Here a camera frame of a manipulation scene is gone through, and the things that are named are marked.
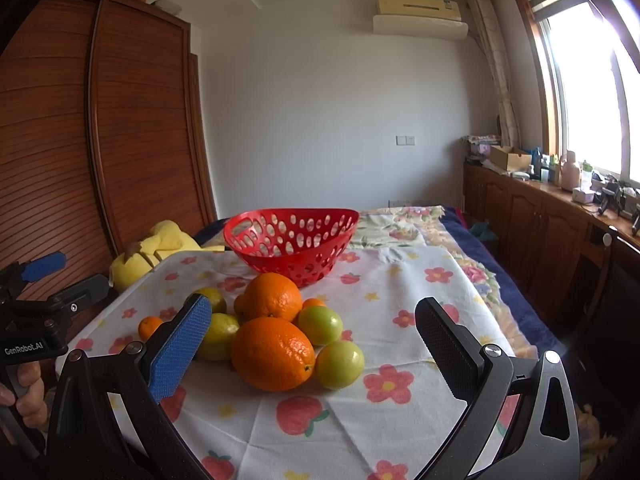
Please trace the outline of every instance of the basket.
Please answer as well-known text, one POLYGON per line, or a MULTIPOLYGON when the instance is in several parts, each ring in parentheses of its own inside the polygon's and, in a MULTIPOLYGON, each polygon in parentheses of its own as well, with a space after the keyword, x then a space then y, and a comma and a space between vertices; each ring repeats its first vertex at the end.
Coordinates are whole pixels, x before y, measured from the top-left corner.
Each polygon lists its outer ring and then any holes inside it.
POLYGON ((277 272, 298 287, 322 280, 351 240, 351 209, 259 209, 234 216, 225 241, 258 272, 277 272))

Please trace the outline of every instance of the metal bolt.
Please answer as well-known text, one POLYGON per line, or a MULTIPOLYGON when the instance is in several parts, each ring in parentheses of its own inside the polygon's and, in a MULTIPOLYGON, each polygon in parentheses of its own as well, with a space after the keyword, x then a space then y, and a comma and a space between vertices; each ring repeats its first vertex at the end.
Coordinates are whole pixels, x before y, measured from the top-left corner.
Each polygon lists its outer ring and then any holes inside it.
POLYGON ((502 355, 502 350, 497 345, 487 345, 484 347, 484 353, 489 357, 500 357, 502 355))
POLYGON ((78 359, 81 357, 82 357, 82 350, 76 349, 69 352, 67 359, 69 359, 70 361, 78 361, 78 359))
POLYGON ((547 350, 545 352, 545 359, 555 365, 557 365, 560 362, 560 356, 553 350, 547 350))
POLYGON ((129 343, 127 346, 124 347, 124 351, 127 354, 139 354, 140 351, 142 350, 142 343, 140 341, 134 341, 133 343, 129 343))

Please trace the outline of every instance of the human hand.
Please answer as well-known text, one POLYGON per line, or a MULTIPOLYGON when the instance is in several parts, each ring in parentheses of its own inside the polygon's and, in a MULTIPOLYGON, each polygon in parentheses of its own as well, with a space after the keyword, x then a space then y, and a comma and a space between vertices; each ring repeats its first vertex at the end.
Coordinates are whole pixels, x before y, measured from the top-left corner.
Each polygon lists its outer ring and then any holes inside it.
POLYGON ((22 363, 18 366, 18 382, 28 388, 17 401, 11 391, 0 384, 0 406, 13 406, 22 415, 27 428, 37 428, 47 421, 47 405, 44 403, 44 383, 40 378, 40 363, 22 363))

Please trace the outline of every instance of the small orange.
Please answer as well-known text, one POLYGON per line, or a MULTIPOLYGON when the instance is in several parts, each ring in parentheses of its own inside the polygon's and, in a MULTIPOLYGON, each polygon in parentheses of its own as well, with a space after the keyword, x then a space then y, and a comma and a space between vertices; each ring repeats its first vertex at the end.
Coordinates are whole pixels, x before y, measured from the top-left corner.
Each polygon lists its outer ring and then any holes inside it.
POLYGON ((309 298, 304 301, 302 308, 307 308, 308 306, 326 306, 326 303, 322 300, 318 300, 318 298, 309 298))
POLYGON ((160 325, 162 325, 162 319, 159 317, 146 316, 138 325, 138 335, 140 339, 144 342, 148 341, 160 325))
POLYGON ((234 301, 234 310, 244 321, 256 317, 293 321, 301 309, 302 296, 296 284, 275 272, 256 276, 234 301))
POLYGON ((231 362, 251 386, 284 392, 311 377, 316 356, 299 328, 276 317, 258 317, 236 332, 231 362))

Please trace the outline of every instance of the window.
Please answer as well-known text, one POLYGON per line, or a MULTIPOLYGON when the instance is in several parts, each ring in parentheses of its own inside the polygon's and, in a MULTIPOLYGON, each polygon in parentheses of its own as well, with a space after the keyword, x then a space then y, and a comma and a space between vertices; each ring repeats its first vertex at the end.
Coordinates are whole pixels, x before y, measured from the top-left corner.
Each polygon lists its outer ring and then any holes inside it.
POLYGON ((545 145, 640 182, 640 74, 588 0, 516 0, 540 62, 545 145))

